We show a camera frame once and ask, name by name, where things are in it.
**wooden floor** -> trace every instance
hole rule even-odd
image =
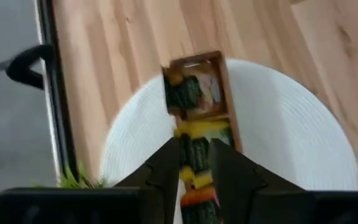
[[[279,70],[335,115],[358,159],[358,0],[55,0],[78,157],[98,173],[120,108],[171,58]]]

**black door handle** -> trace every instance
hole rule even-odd
[[[16,55],[6,69],[6,74],[16,82],[43,90],[44,80],[42,74],[30,68],[31,65],[40,59],[43,59],[45,63],[53,61],[53,47],[51,45],[38,45]]]

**white placemat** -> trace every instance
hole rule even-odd
[[[227,60],[227,67],[247,157],[304,189],[358,190],[358,167],[349,141],[312,93],[255,63]],[[171,138],[174,128],[159,75],[117,116],[106,140],[101,176],[110,182],[122,180]],[[179,208],[175,220],[181,222]]]

